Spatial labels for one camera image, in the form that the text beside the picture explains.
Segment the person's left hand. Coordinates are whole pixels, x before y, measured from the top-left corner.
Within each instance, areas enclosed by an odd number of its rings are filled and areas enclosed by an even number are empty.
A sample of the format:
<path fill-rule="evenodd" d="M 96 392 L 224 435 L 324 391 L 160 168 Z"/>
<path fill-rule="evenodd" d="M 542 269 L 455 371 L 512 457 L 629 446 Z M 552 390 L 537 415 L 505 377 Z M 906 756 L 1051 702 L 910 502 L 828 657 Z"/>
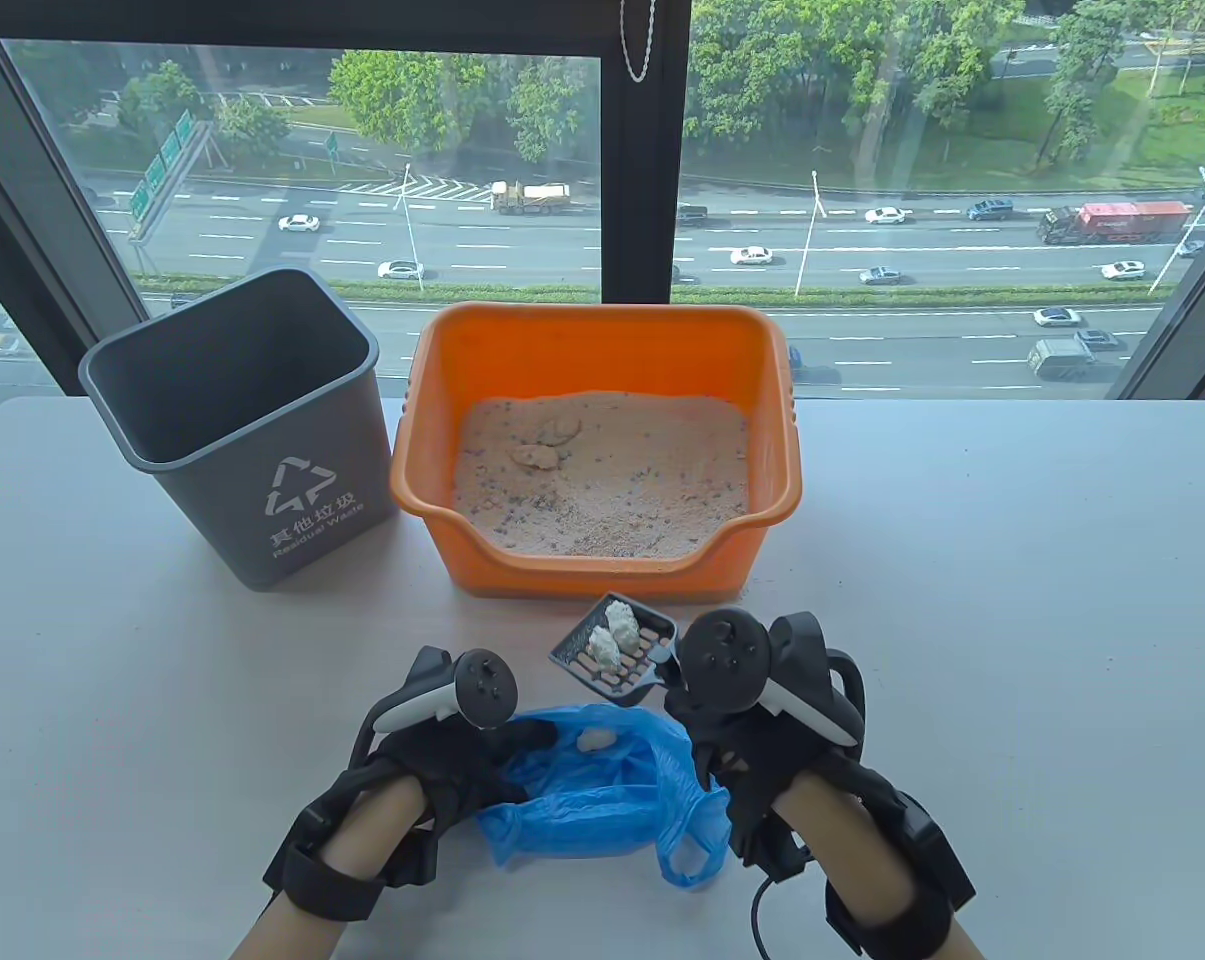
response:
<path fill-rule="evenodd" d="M 384 736 L 363 764 L 384 765 L 421 783 L 425 813 L 406 846 L 421 856 L 436 855 L 439 838 L 455 824 L 493 806 L 528 803 L 527 787 L 512 781 L 510 768 L 557 741 L 558 728 L 546 719 L 515 718 L 486 730 L 451 715 Z"/>

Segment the person's right hand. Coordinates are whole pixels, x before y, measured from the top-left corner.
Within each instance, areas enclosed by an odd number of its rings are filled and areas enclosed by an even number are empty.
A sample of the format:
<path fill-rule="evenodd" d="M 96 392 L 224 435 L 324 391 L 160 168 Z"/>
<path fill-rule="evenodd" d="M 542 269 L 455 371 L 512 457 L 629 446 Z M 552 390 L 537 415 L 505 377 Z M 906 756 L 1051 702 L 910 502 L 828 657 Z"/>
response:
<path fill-rule="evenodd" d="M 768 879 L 784 882 L 806 868 L 794 828 L 774 812 L 774 803 L 803 772 L 823 768 L 823 756 L 857 758 L 816 734 L 788 713 L 763 707 L 721 713 L 699 703 L 683 689 L 669 689 L 663 709 L 681 723 L 692 741 L 692 762 L 703 787 L 729 794 L 730 849 L 743 867 L 762 868 Z"/>

